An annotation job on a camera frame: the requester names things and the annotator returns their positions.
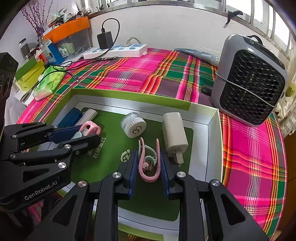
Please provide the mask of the pink clip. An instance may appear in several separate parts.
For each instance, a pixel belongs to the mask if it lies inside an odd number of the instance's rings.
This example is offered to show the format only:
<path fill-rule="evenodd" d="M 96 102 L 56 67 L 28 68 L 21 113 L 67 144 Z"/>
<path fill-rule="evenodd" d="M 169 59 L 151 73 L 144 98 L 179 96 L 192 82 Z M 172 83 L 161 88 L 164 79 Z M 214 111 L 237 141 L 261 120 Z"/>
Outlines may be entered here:
<path fill-rule="evenodd" d="M 153 176 L 147 176 L 145 173 L 156 167 Z M 156 139 L 156 149 L 144 143 L 144 139 L 140 137 L 138 141 L 138 172 L 142 180 L 147 183 L 154 183 L 161 173 L 161 151 L 159 139 Z"/>
<path fill-rule="evenodd" d="M 71 138 L 72 140 L 75 138 L 81 138 L 84 136 L 96 134 L 100 135 L 101 128 L 93 121 L 86 121 L 81 127 L 79 128 L 79 131 L 77 131 L 74 136 Z"/>

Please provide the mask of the silver rectangular lighter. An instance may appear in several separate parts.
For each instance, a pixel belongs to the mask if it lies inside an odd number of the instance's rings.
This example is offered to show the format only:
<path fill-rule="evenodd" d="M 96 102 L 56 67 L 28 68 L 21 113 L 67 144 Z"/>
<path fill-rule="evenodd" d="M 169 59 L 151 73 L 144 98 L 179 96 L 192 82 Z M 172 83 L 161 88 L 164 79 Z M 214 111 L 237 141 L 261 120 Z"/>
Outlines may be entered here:
<path fill-rule="evenodd" d="M 77 121 L 77 123 L 75 125 L 79 126 L 79 125 L 84 124 L 87 121 L 92 121 L 97 115 L 98 115 L 98 112 L 96 110 L 89 108 L 81 116 L 81 118 Z"/>

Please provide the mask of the white round cap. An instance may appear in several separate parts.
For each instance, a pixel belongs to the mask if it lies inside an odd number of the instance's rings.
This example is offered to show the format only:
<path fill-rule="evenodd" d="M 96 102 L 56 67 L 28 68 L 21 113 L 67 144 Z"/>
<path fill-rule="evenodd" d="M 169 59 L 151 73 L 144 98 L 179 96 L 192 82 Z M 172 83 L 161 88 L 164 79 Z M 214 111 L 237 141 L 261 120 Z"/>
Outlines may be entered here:
<path fill-rule="evenodd" d="M 147 123 L 138 113 L 129 113 L 121 120 L 120 125 L 129 138 L 140 136 L 147 128 Z"/>

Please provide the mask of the white usb charger plug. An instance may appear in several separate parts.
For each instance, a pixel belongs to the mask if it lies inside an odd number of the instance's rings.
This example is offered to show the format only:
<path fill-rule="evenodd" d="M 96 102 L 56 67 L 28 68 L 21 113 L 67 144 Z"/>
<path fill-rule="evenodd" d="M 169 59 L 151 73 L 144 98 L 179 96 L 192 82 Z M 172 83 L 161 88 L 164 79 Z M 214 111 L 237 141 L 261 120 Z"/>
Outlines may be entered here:
<path fill-rule="evenodd" d="M 173 157 L 175 163 L 184 163 L 183 154 L 188 147 L 188 141 L 179 112 L 165 113 L 163 115 L 163 136 L 166 152 Z"/>

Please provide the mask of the blue small box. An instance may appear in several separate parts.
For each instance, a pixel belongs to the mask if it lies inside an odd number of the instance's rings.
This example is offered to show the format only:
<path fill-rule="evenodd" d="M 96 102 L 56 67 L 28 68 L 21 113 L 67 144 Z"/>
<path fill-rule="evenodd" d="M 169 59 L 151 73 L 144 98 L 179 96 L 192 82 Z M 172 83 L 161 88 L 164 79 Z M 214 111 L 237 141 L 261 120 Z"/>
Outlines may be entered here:
<path fill-rule="evenodd" d="M 69 126 L 74 126 L 83 116 L 81 111 L 77 108 L 72 108 L 69 113 L 58 124 L 58 128 L 65 128 Z"/>

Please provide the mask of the scissors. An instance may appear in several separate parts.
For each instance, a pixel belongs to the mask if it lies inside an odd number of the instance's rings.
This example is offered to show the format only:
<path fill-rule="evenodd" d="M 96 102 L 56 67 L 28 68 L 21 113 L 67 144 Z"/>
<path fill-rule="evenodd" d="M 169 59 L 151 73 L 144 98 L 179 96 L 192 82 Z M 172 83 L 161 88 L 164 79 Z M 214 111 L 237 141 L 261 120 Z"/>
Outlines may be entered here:
<path fill-rule="evenodd" d="M 22 98 L 20 99 L 20 102 L 26 102 L 27 99 L 30 97 L 31 93 L 33 92 L 32 89 L 30 89 L 27 93 L 25 93 Z"/>

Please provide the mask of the green tissue pack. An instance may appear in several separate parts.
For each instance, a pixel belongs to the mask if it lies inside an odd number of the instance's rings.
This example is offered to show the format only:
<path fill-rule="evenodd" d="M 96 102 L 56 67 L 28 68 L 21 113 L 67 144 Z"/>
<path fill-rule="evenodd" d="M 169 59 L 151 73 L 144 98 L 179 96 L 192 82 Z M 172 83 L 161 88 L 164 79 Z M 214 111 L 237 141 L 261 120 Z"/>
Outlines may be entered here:
<path fill-rule="evenodd" d="M 55 93 L 60 82 L 65 76 L 66 69 L 60 66 L 50 66 L 44 71 L 41 82 L 33 92 L 34 99 L 40 101 Z"/>

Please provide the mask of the plaid tablecloth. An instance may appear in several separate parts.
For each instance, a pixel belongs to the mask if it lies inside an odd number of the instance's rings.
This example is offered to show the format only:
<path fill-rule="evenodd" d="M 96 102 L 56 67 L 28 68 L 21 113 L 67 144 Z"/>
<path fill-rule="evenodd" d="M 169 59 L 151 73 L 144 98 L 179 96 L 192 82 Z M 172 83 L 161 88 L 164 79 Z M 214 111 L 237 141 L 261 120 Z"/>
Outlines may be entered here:
<path fill-rule="evenodd" d="M 70 64 L 58 90 L 33 101 L 18 123 L 44 121 L 62 97 L 75 87 L 122 90 L 209 104 L 201 93 L 213 85 L 216 68 L 176 51 L 150 48 L 140 58 Z M 259 127 L 243 125 L 220 114 L 223 137 L 223 184 L 247 209 L 268 237 L 282 217 L 287 185 L 287 159 L 274 115 Z"/>

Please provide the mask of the yellow-green box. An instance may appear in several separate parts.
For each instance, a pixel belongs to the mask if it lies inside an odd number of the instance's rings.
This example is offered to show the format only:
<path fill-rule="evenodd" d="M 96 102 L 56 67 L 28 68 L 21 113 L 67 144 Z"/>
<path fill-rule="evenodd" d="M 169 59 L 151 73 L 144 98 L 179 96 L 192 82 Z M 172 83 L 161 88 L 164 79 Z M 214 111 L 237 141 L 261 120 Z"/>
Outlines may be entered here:
<path fill-rule="evenodd" d="M 20 67 L 15 75 L 16 82 L 22 91 L 28 91 L 37 83 L 39 76 L 45 71 L 44 62 L 33 57 Z"/>

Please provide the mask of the blue and white carton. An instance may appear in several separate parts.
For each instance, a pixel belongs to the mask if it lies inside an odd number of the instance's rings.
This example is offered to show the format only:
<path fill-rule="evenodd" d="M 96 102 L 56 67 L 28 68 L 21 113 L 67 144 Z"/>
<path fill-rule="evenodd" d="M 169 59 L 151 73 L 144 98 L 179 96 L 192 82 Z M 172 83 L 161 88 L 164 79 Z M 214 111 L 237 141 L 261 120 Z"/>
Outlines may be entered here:
<path fill-rule="evenodd" d="M 49 39 L 43 41 L 42 52 L 51 65 L 60 65 L 64 62 L 60 51 Z"/>

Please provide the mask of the green and white tray box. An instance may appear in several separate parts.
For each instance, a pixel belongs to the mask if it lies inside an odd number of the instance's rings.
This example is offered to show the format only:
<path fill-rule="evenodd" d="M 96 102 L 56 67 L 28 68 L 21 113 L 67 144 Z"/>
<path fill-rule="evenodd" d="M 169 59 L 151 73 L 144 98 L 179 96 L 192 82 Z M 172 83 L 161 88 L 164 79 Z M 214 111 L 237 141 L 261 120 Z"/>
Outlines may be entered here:
<path fill-rule="evenodd" d="M 101 127 L 103 138 L 98 149 L 74 160 L 71 168 L 74 184 L 81 180 L 99 181 L 132 157 L 132 151 L 138 149 L 138 138 L 129 138 L 121 127 L 121 120 L 129 113 L 138 113 L 146 121 L 144 143 L 154 148 L 159 142 L 164 150 L 163 116 L 179 112 L 188 140 L 181 170 L 197 180 L 222 179 L 222 130 L 215 108 L 133 92 L 72 89 L 48 110 L 45 122 L 58 125 L 73 108 L 97 110 L 95 123 Z M 146 183 L 137 178 L 132 200 L 118 205 L 120 230 L 152 240 L 178 239 L 179 203 L 165 197 L 160 179 Z"/>

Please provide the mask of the glass jar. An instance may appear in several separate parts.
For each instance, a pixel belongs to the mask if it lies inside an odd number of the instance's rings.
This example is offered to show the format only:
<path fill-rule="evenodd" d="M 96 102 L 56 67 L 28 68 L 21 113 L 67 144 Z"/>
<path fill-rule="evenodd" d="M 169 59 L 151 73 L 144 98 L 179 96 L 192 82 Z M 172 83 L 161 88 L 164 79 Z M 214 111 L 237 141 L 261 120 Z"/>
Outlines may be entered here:
<path fill-rule="evenodd" d="M 19 43 L 18 43 L 20 52 L 22 54 L 23 59 L 27 59 L 28 55 L 30 54 L 30 49 L 27 44 L 26 38 L 23 38 Z"/>

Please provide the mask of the orange lid storage bin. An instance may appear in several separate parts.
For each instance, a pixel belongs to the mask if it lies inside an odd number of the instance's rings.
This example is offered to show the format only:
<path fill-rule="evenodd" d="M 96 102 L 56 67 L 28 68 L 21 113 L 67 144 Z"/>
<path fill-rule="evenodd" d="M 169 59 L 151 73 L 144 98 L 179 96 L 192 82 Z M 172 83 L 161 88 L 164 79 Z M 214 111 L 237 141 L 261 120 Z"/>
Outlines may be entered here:
<path fill-rule="evenodd" d="M 76 58 L 92 47 L 88 17 L 68 21 L 48 32 L 43 41 L 51 41 L 63 59 Z"/>

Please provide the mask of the grey portable heater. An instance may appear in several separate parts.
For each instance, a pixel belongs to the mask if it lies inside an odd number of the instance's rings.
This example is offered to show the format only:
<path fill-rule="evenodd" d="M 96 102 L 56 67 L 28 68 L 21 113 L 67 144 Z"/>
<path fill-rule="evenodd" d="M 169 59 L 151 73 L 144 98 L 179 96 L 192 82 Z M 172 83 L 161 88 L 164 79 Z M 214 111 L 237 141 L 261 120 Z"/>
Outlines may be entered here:
<path fill-rule="evenodd" d="M 227 116 L 260 126 L 286 86 L 285 65 L 259 37 L 232 34 L 224 42 L 210 100 Z"/>

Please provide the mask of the grey flat object behind heater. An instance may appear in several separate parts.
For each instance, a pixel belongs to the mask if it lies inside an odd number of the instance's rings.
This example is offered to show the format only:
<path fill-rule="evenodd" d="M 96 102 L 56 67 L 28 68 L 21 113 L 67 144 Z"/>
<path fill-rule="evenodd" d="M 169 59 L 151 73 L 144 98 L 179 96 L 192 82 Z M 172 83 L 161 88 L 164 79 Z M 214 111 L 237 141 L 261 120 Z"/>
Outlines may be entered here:
<path fill-rule="evenodd" d="M 203 52 L 200 50 L 187 49 L 187 48 L 175 48 L 174 50 L 177 52 L 181 52 L 181 53 L 193 56 L 193 57 L 200 59 L 212 66 L 215 66 L 215 67 L 219 66 L 219 61 L 220 61 L 219 56 L 215 56 L 215 55 L 212 55 L 210 53 L 206 53 L 206 52 Z"/>

